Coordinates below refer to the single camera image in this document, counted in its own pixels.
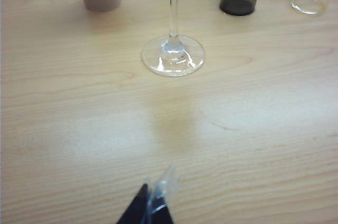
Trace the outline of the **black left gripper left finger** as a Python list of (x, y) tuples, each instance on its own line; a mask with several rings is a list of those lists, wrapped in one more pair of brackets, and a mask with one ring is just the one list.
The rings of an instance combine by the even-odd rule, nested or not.
[(148, 184), (144, 183), (135, 197), (121, 215), (117, 224), (141, 224), (146, 222), (146, 208), (148, 202)]

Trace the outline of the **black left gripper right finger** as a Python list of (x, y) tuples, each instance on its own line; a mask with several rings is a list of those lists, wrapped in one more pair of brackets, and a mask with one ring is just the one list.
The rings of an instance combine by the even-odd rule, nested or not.
[(170, 165), (153, 184), (146, 205), (147, 223), (174, 223), (169, 201), (178, 193), (181, 177), (174, 165)]

